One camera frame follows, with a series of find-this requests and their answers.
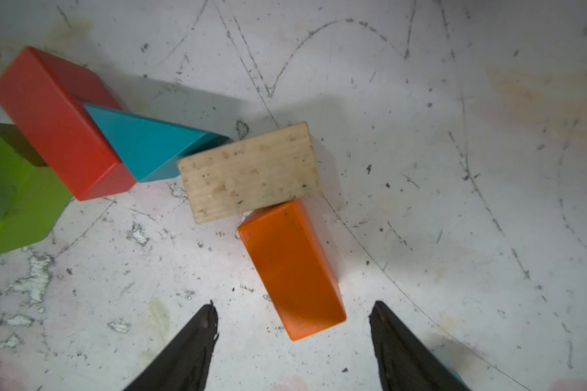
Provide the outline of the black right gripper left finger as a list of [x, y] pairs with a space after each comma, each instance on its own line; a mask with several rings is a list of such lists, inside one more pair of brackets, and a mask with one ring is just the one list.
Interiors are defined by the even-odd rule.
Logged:
[[210, 303], [197, 311], [126, 389], [204, 390], [217, 340], [218, 313]]

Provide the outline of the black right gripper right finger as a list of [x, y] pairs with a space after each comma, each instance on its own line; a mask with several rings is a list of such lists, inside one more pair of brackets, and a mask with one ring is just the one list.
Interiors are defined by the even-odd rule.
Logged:
[[369, 323], [384, 390], [469, 390], [384, 302], [374, 303]]

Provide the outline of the orange rectangular block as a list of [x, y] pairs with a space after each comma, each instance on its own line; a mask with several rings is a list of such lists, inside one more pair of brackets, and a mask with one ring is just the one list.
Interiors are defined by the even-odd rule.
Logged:
[[290, 340], [347, 320], [338, 279], [301, 200], [255, 210], [237, 231]]

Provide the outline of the natural wood rectangular block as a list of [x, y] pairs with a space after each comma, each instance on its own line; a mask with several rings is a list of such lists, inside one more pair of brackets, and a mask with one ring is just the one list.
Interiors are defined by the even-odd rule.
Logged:
[[177, 165], [197, 224], [321, 192], [306, 122], [199, 152]]

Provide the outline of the green rectangular block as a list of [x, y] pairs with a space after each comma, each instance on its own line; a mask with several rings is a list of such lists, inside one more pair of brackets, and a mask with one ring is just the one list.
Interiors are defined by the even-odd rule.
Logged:
[[45, 239], [71, 199], [20, 130], [0, 123], [0, 255]]

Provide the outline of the red rectangular block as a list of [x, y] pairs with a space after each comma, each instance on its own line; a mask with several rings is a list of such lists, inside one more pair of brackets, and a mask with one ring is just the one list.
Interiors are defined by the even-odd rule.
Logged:
[[93, 71], [33, 47], [0, 76], [0, 106], [80, 201], [127, 192], [136, 183], [87, 104], [121, 107]]

